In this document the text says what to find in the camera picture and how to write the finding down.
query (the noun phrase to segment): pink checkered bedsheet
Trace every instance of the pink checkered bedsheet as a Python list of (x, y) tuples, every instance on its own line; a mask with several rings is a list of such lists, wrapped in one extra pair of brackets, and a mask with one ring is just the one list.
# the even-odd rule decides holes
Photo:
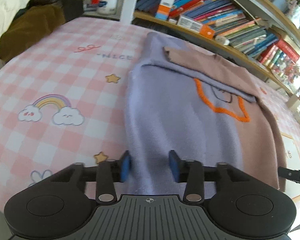
[[(1, 211), (12, 195), (71, 163), (94, 166), (127, 149), (127, 76), (150, 31), (78, 18), (0, 70)], [(284, 98), (253, 80), (266, 92), (263, 98), (281, 131), (293, 136), (300, 153), (300, 126)], [(87, 195), (93, 198), (94, 190), (88, 187)]]

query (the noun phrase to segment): pile of clothes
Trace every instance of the pile of clothes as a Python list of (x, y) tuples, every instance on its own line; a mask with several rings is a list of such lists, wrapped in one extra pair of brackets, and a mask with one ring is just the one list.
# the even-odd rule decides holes
[(82, 0), (0, 0), (0, 68), (82, 13)]

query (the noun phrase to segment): bookshelf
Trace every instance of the bookshelf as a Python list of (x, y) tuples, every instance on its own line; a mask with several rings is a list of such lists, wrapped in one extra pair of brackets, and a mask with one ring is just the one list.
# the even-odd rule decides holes
[(259, 67), (257, 64), (255, 64), (254, 62), (250, 61), (249, 58), (243, 54), (242, 52), (230, 47), (230, 46), (223, 46), (218, 44), (217, 42), (215, 42), (214, 40), (210, 40), (202, 35), (199, 35), (198, 33), (195, 33), (191, 30), (188, 30), (186, 28), (183, 28), (181, 26), (178, 26), (176, 24), (173, 24), (171, 22), (168, 21), (163, 21), (160, 19), (155, 18), (154, 16), (152, 16), (149, 13), (145, 13), (145, 12), (141, 12), (141, 11), (135, 11), (134, 12), (134, 17), (135, 18), (139, 18), (139, 19), (143, 19), (146, 21), (150, 21), (153, 23), (157, 23), (160, 25), (164, 25), (166, 27), (169, 27), (173, 30), (177, 30), (183, 33), (186, 33), (190, 36), (193, 36), (195, 38), (198, 38), (214, 47), (217, 47), (218, 49), (221, 49), (223, 51), (225, 51), (227, 54), (231, 55), (232, 57), (238, 58), (241, 61), (243, 61), (245, 64), (249, 65), (250, 67), (254, 68), (255, 70), (257, 70), (258, 72), (260, 72), (261, 74), (263, 74), (264, 76), (266, 76), (267, 78), (271, 79), (272, 81), (274, 81), (276, 84), (278, 84), (281, 88), (283, 88), (287, 94), (289, 96), (291, 96), (293, 93), (291, 92), (291, 90), (289, 88), (287, 88), (284, 84), (282, 84), (271, 72)]
[(300, 47), (300, 31), (272, 2), (269, 0), (238, 0), (255, 17), (268, 20), (284, 30)]

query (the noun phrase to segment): plastic container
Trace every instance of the plastic container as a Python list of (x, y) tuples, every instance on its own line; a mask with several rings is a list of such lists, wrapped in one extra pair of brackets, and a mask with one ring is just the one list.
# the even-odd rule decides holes
[(100, 0), (97, 12), (100, 14), (116, 14), (118, 0)]

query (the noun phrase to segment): cartoon print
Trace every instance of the cartoon print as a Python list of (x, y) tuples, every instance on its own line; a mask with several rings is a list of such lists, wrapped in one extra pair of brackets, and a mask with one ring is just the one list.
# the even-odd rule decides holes
[(117, 41), (121, 41), (121, 40), (123, 39), (123, 37), (120, 36), (120, 35), (113, 34), (113, 35), (110, 37), (110, 39), (112, 39), (112, 40), (117, 40)]
[(86, 51), (86, 50), (90, 50), (90, 49), (97, 49), (97, 48), (100, 48), (101, 46), (94, 46), (94, 45), (88, 45), (87, 47), (79, 47), (78, 48), (78, 51), (74, 51), (74, 52), (83, 52), (83, 51)]
[(236, 113), (223, 108), (223, 107), (216, 107), (213, 105), (213, 103), (210, 102), (210, 100), (205, 96), (203, 90), (202, 90), (202, 86), (201, 86), (201, 81), (197, 78), (194, 78), (194, 82), (196, 85), (196, 90), (197, 90), (197, 94), (199, 96), (199, 98), (202, 100), (203, 103), (205, 103), (213, 112), (215, 113), (219, 113), (219, 114), (227, 114), (231, 117), (233, 117), (234, 119), (238, 120), (239, 122), (250, 122), (250, 117), (248, 112), (246, 111), (245, 107), (244, 107), (244, 101), (242, 99), (242, 97), (237, 96), (238, 99), (238, 107), (241, 110), (243, 116), (238, 116)]
[[(226, 102), (226, 103), (232, 103), (232, 94), (227, 92), (227, 91), (224, 91), (222, 89), (219, 89), (219, 88), (215, 88), (215, 87), (211, 87), (212, 89), (212, 92), (214, 94), (214, 96), (216, 98), (218, 98), (219, 100), (223, 101), (223, 102)], [(223, 98), (220, 98), (217, 94), (218, 93), (222, 93), (223, 94)]]
[(37, 122), (41, 119), (42, 113), (39, 108), (33, 105), (26, 106), (19, 114), (19, 121), (34, 121)]
[(47, 177), (50, 177), (52, 175), (52, 171), (45, 170), (42, 174), (38, 171), (32, 171), (30, 174), (30, 178), (32, 180), (32, 183), (28, 186), (31, 187), (32, 185), (46, 179)]
[(53, 115), (52, 122), (56, 125), (74, 125), (83, 124), (84, 117), (77, 108), (72, 108), (70, 101), (58, 94), (50, 94), (36, 100), (32, 105), (26, 106), (18, 116), (19, 121), (37, 122), (41, 119), (40, 109), (46, 105), (53, 104), (57, 106), (58, 112)]
[(99, 152), (98, 154), (94, 155), (93, 157), (96, 160), (96, 164), (99, 164), (109, 158), (109, 156), (105, 155), (103, 152)]
[(120, 77), (117, 77), (115, 74), (111, 74), (110, 76), (106, 76), (107, 82), (108, 83), (118, 83), (118, 80), (120, 79)]

